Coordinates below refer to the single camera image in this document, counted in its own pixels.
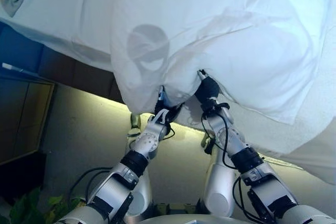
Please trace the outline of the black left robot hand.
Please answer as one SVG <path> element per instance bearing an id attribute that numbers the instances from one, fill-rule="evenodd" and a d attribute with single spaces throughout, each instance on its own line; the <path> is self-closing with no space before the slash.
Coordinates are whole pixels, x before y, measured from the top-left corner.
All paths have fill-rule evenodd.
<path id="1" fill-rule="evenodd" d="M 176 106 L 168 106 L 166 103 L 166 92 L 164 86 L 160 86 L 159 95 L 155 105 L 154 114 L 158 115 L 162 110 L 163 113 L 159 115 L 162 124 L 172 123 L 179 115 L 184 103 Z"/>

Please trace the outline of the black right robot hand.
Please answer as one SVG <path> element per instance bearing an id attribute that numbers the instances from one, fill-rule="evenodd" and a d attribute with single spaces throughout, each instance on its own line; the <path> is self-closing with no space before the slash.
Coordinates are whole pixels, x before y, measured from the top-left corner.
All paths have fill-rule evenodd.
<path id="1" fill-rule="evenodd" d="M 197 74 L 201 80 L 199 87 L 195 92 L 195 96 L 200 103 L 205 103 L 209 99 L 216 99 L 219 95 L 219 85 L 211 78 L 204 69 L 198 70 Z"/>

